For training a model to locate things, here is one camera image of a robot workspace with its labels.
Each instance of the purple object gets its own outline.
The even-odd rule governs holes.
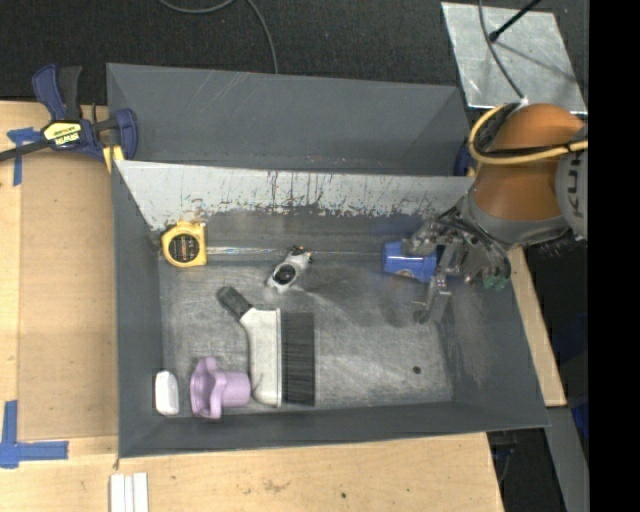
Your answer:
[[[215,357],[204,357],[191,375],[191,410],[196,416],[219,419],[222,409],[249,403],[251,383],[242,372],[218,369]]]

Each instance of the wooden table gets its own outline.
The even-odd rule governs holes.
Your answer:
[[[0,102],[0,150],[48,120]],[[0,164],[0,400],[18,399],[20,441],[67,439],[69,459],[0,470],[0,510],[106,511],[116,472],[148,474],[152,512],[504,510],[483,433],[119,460],[107,171],[49,150],[23,166],[14,187]],[[566,405],[524,255],[511,258],[545,402]]]

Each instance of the brush bristles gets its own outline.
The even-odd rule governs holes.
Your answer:
[[[315,335],[313,313],[282,313],[282,399],[315,405]]]

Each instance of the dark floor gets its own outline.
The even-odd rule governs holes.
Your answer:
[[[216,2],[174,3],[199,8]],[[484,2],[515,9],[526,3]],[[438,1],[255,0],[255,5],[273,36],[280,73],[459,85]],[[542,1],[536,10],[555,15],[588,105],[588,0]],[[246,0],[206,15],[178,14],[158,0],[2,2],[0,48],[0,99],[32,99],[31,76],[49,63],[83,66],[79,100],[85,104],[106,104],[107,62],[273,71],[264,32]],[[527,256],[561,372],[567,368],[569,397],[580,405],[587,367],[570,363],[586,350],[587,249],[535,247]],[[576,366],[582,372],[576,373]],[[497,433],[490,439],[507,512],[563,510],[542,431]]]

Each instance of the yellow tape measure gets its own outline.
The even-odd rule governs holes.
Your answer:
[[[179,221],[162,235],[162,251],[167,261],[176,267],[206,265],[204,224]]]

